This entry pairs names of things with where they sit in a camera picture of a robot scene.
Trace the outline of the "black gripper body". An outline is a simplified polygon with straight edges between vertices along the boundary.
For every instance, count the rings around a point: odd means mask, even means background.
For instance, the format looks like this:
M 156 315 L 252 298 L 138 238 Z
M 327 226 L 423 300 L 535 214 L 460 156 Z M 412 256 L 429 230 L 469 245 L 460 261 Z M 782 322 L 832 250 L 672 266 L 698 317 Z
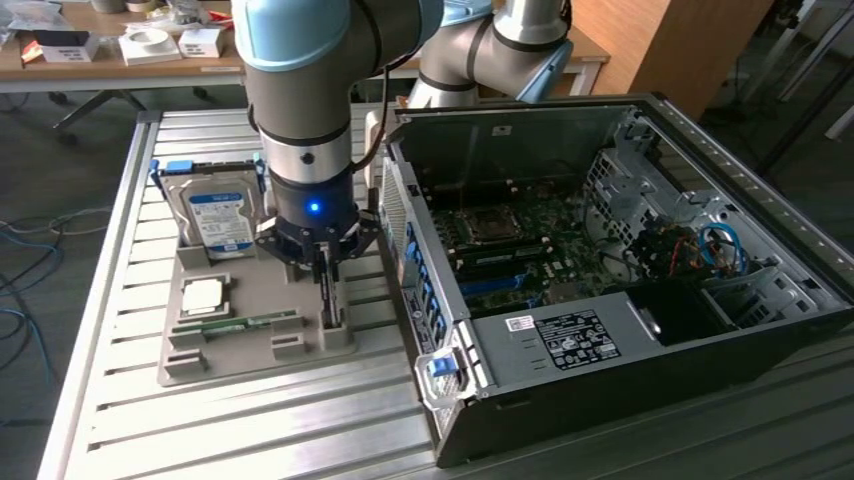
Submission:
M 359 221 L 353 200 L 353 178 L 343 171 L 321 183 L 292 182 L 275 172 L 269 174 L 276 207 L 276 245 L 300 246 L 309 231 L 312 242 L 336 239 L 340 246 L 355 246 L 352 232 Z

